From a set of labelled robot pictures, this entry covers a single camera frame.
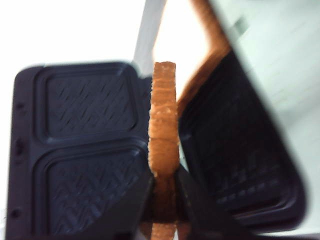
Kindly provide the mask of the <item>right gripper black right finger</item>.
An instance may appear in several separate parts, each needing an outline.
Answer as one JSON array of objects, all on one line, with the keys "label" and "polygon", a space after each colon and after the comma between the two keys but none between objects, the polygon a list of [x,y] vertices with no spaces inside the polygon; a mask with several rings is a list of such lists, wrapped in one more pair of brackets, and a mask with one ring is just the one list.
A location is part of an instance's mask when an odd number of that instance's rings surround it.
[{"label": "right gripper black right finger", "polygon": [[179,240],[250,239],[250,232],[219,209],[184,167],[175,173],[175,183]]}]

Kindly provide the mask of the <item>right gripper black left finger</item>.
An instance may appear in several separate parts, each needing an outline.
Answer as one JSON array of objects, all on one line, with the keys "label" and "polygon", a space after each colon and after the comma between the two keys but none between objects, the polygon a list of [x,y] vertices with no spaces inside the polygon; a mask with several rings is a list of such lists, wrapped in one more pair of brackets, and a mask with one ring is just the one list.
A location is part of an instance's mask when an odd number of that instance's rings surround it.
[{"label": "right gripper black left finger", "polygon": [[113,207],[82,233],[83,240],[149,240],[154,177],[145,172]]}]

